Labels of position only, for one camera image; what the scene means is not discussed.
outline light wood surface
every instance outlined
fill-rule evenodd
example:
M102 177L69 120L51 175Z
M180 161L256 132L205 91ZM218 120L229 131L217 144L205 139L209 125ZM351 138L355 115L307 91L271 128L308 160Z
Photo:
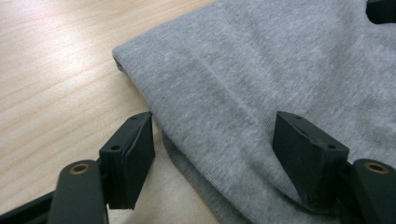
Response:
M73 161L148 108L111 50L212 0L0 1L0 214L54 190ZM112 223L214 223L169 161L157 158L135 211Z

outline metal screw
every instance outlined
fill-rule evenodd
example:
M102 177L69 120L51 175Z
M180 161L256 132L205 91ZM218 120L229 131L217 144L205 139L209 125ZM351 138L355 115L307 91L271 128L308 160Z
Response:
M379 163L368 161L364 163L364 166L369 170L374 173L378 173L381 175L386 175L389 173L389 169Z
M69 172L71 175L81 175L81 174L84 174L85 172L87 172L89 169L90 169L89 164L80 163L80 164L73 166Z

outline heather gray knit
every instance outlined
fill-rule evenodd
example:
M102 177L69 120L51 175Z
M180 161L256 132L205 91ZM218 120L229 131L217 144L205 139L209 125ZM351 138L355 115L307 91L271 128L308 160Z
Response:
M114 49L175 165L224 223L337 223L301 206L276 111L396 166L396 25L364 0L218 1Z

